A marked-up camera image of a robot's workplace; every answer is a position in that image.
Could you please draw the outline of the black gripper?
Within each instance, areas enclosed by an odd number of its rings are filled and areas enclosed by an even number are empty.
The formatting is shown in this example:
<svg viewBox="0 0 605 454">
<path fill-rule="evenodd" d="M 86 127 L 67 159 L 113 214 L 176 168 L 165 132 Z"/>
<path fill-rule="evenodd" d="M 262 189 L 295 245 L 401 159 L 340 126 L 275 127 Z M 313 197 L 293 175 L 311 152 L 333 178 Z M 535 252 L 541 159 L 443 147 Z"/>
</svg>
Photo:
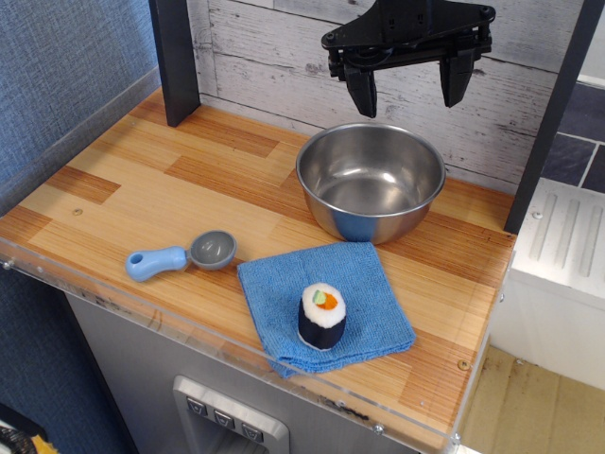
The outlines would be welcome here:
<svg viewBox="0 0 605 454">
<path fill-rule="evenodd" d="M 333 77 L 345 76 L 358 112 L 377 115 L 375 70 L 440 62 L 444 104 L 463 99 L 474 65 L 491 51 L 494 8 L 454 1 L 376 1 L 351 22 L 324 34 Z"/>
</svg>

